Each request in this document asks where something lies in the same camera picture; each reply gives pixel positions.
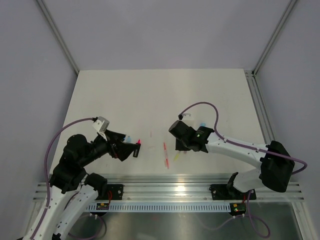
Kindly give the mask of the yellow highlighter pen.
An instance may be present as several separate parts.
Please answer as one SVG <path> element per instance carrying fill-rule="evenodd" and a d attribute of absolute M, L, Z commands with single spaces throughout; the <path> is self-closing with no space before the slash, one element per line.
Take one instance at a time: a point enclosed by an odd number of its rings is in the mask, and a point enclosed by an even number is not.
<path fill-rule="evenodd" d="M 178 153 L 175 155 L 173 161 L 176 161 L 176 160 L 179 158 L 179 156 L 180 156 L 180 152 L 178 152 Z"/>

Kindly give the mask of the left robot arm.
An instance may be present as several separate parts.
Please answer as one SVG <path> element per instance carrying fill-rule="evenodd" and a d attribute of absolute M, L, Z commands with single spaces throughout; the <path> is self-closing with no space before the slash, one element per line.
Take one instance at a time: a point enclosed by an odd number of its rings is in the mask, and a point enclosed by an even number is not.
<path fill-rule="evenodd" d="M 47 184 L 47 197 L 25 240 L 64 240 L 78 218 L 95 199 L 108 194 L 108 180 L 87 174 L 85 166 L 109 154 L 120 161 L 137 157 L 141 143 L 124 142 L 122 133 L 106 131 L 88 142 L 82 134 L 72 135 Z"/>

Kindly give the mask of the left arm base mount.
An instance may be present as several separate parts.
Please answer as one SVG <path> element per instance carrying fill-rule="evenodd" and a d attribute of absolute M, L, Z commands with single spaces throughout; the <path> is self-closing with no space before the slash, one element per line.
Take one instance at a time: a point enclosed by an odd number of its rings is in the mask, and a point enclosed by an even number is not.
<path fill-rule="evenodd" d="M 92 214 L 102 217 L 112 209 L 112 204 L 123 199 L 124 185 L 109 184 L 106 192 L 99 195 L 94 204 Z"/>

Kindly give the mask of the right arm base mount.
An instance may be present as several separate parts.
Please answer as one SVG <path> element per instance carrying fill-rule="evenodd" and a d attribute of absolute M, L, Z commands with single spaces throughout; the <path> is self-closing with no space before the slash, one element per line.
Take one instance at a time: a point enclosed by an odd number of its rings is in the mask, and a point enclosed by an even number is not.
<path fill-rule="evenodd" d="M 240 192 L 238 190 L 228 190 L 227 184 L 211 184 L 209 187 L 211 197 L 214 201 L 231 201 L 229 203 L 231 216 L 245 215 L 247 211 L 247 200 L 256 200 L 256 191 L 253 189 L 250 193 Z"/>

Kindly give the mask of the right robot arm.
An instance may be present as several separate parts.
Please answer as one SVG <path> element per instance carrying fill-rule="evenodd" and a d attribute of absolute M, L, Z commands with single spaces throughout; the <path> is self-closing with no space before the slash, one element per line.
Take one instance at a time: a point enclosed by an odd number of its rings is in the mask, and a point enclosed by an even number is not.
<path fill-rule="evenodd" d="M 235 172 L 229 178 L 225 191 L 232 199 L 263 187 L 286 192 L 295 162 L 281 143 L 235 142 L 215 129 L 205 126 L 193 129 L 182 120 L 175 121 L 168 131 L 175 137 L 176 145 L 187 151 L 220 154 L 253 166 L 252 170 Z"/>

